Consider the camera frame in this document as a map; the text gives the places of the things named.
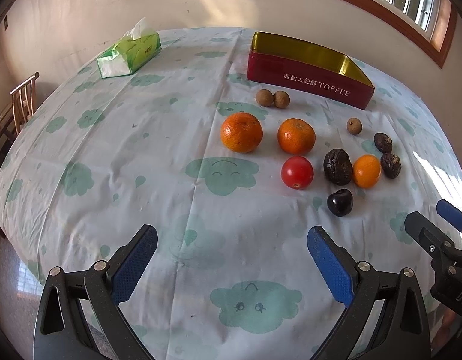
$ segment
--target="orange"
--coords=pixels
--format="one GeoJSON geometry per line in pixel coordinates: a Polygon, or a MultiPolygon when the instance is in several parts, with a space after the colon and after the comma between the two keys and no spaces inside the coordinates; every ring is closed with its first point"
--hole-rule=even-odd
{"type": "Polygon", "coordinates": [[[313,148],[316,133],[304,120],[287,119],[277,130],[277,142],[289,154],[305,155],[313,148]]]}
{"type": "Polygon", "coordinates": [[[221,142],[234,152],[250,152],[262,139],[263,128],[259,120],[246,112],[229,115],[221,125],[221,142]]]}
{"type": "Polygon", "coordinates": [[[371,188],[381,177],[381,163],[371,154],[359,157],[352,166],[352,179],[360,188],[371,188]]]}

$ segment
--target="tablecloth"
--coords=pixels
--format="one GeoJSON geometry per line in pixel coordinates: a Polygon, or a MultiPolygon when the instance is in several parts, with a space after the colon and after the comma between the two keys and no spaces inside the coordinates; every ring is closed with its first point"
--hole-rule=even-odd
{"type": "MultiPolygon", "coordinates": [[[[153,225],[158,249],[120,308],[157,359],[309,359],[344,307],[307,250],[315,225],[357,261],[414,269],[434,334],[430,258],[403,222],[419,211],[462,247],[435,209],[440,198],[462,209],[462,170],[436,119],[406,86],[358,60],[376,86],[364,111],[295,90],[286,90],[286,109],[260,107],[259,89],[282,88],[247,80],[253,33],[161,31],[161,53],[132,76],[102,79],[96,61],[84,66],[9,151],[0,170],[0,226],[44,283],[50,268],[88,269],[153,225]],[[237,111],[255,115],[264,130],[249,154],[220,141],[222,122],[237,111]],[[317,136],[307,155],[314,181],[305,190],[281,181],[289,155],[276,132],[291,117],[317,136]],[[361,134],[347,132],[350,117],[362,121],[361,134]],[[354,208],[333,216],[326,198],[341,187],[325,180],[325,154],[343,148],[352,161],[379,157],[376,132],[392,138],[401,174],[369,190],[349,184],[354,208]]],[[[84,310],[100,328],[89,304],[84,310]]],[[[355,353],[372,330],[366,327],[355,353]]]]}

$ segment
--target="tomato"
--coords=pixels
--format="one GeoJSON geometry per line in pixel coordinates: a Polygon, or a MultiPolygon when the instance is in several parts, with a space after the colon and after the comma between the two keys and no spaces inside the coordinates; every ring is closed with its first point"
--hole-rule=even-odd
{"type": "Polygon", "coordinates": [[[313,177],[313,166],[306,158],[301,156],[289,158],[281,168],[283,183],[295,190],[306,188],[313,181],[313,177]]]}

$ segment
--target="green tissue package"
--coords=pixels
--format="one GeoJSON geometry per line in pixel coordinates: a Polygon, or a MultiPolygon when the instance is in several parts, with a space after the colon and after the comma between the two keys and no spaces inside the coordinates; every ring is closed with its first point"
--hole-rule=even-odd
{"type": "Polygon", "coordinates": [[[141,19],[131,31],[97,57],[102,78],[127,76],[161,51],[158,33],[141,19]]]}

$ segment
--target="chair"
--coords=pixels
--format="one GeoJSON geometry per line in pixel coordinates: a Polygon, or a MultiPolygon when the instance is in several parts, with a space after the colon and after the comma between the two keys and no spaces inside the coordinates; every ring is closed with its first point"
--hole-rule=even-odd
{"type": "Polygon", "coordinates": [[[10,95],[13,97],[13,116],[16,126],[16,135],[21,132],[24,125],[36,111],[36,79],[38,72],[14,88],[10,95]]]}

